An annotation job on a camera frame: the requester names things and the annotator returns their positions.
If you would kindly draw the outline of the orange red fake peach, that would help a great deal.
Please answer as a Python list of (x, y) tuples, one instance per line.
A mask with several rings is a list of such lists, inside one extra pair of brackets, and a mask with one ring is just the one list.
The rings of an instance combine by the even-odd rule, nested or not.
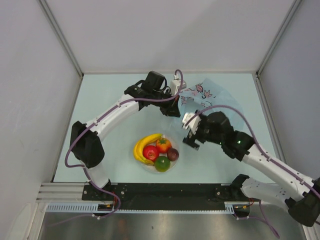
[(161, 137), (155, 142), (155, 146), (159, 153), (165, 154), (172, 148), (172, 143), (167, 138)]

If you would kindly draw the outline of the light blue plastic bag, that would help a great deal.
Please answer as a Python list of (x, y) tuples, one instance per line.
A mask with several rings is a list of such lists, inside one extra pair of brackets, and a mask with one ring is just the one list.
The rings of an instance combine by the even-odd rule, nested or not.
[(180, 129), (185, 113), (194, 113), (197, 110), (207, 109), (211, 106), (230, 106), (243, 113), (242, 106), (224, 87), (209, 78), (203, 81), (187, 81), (186, 88), (181, 91), (178, 108), (181, 116), (173, 118), (170, 122), (172, 128)]

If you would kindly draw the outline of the green fake fruit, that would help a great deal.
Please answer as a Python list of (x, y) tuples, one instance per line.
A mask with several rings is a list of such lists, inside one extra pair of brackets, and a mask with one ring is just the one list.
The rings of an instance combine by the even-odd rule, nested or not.
[(166, 172), (171, 167), (171, 161), (166, 156), (159, 156), (154, 162), (154, 167), (158, 172)]

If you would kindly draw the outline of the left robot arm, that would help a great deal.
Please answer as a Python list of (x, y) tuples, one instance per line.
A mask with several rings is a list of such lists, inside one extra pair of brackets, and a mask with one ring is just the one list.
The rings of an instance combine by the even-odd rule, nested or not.
[(94, 186), (93, 194), (100, 200), (110, 196), (110, 179), (102, 166), (105, 157), (102, 142), (106, 136), (121, 122), (144, 107), (153, 105), (159, 108), (166, 117), (181, 116), (178, 101), (183, 89), (183, 73), (177, 69), (174, 79), (178, 84), (177, 90), (172, 90), (162, 74), (150, 71), (144, 80), (129, 86), (121, 98), (108, 110), (96, 118), (82, 123), (75, 122), (71, 128), (68, 154), (73, 153), (80, 161), (88, 181)]

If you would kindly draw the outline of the dark purple fake fruit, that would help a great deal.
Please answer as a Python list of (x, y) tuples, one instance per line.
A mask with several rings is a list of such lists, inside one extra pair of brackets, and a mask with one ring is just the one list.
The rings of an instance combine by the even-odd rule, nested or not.
[(166, 155), (167, 158), (172, 162), (176, 161), (179, 158), (178, 150), (172, 147), (168, 149)]

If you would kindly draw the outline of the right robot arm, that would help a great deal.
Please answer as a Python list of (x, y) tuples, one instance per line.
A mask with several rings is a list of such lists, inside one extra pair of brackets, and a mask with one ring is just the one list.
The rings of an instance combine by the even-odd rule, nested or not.
[(237, 159), (275, 182), (269, 185), (252, 177), (239, 175), (232, 182), (231, 196), (259, 199), (283, 208), (298, 223), (312, 227), (320, 216), (320, 180), (294, 170), (272, 156), (258, 143), (253, 134), (235, 130), (227, 116), (219, 111), (209, 115), (187, 112), (182, 127), (189, 131), (183, 142), (194, 149), (201, 143), (220, 145), (231, 159)]

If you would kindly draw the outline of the yellow fake fruit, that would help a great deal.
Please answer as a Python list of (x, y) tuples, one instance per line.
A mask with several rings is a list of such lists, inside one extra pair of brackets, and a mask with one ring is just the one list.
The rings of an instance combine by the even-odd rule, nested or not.
[(147, 165), (147, 166), (153, 166), (154, 162), (147, 159), (146, 157), (143, 156), (143, 149), (145, 146), (151, 144), (151, 143), (155, 143), (158, 139), (160, 139), (162, 137), (161, 133), (154, 133), (148, 136), (145, 136), (144, 138), (140, 139), (134, 146), (133, 148), (133, 157)]

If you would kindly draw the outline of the red fake apple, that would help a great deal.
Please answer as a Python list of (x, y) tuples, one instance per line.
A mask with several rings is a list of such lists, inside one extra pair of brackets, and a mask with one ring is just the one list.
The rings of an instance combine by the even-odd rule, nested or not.
[(147, 160), (150, 160), (152, 162), (155, 162), (160, 155), (158, 149), (154, 145), (145, 146), (143, 148), (142, 154)]

